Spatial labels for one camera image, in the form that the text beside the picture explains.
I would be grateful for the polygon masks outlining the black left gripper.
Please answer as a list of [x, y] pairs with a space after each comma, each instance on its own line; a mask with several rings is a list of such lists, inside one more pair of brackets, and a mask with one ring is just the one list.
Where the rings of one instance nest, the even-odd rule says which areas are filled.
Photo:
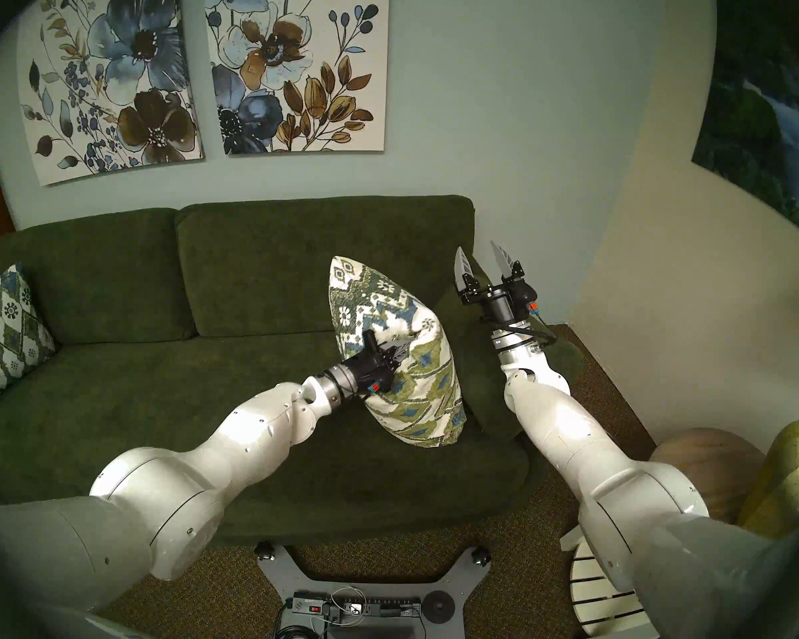
[[408, 354], [408, 344], [383, 344], [382, 353], [374, 330], [363, 330], [363, 353], [337, 365], [337, 388], [342, 400], [391, 391], [395, 370]]

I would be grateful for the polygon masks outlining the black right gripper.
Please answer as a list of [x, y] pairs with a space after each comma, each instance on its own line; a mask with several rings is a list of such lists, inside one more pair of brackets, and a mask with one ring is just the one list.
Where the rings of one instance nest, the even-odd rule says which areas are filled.
[[501, 283], [483, 287], [461, 246], [454, 258], [454, 285], [462, 304], [480, 306], [480, 322], [489, 326], [507, 326], [528, 320], [530, 316], [540, 318], [538, 294], [524, 280], [521, 262], [511, 257], [505, 249], [490, 241], [495, 263], [500, 272]]

